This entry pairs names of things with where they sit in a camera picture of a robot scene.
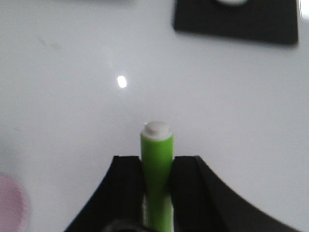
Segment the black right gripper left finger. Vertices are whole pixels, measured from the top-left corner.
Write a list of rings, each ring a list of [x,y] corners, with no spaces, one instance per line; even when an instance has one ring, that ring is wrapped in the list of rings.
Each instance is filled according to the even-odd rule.
[[[145,184],[138,156],[114,156],[103,180],[65,229],[102,232],[115,221],[141,225]]]

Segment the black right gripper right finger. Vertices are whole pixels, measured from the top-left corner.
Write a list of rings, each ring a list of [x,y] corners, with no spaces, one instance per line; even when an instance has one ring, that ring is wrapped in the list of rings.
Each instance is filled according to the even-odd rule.
[[[174,158],[169,179],[176,232],[294,232],[226,185],[200,156]]]

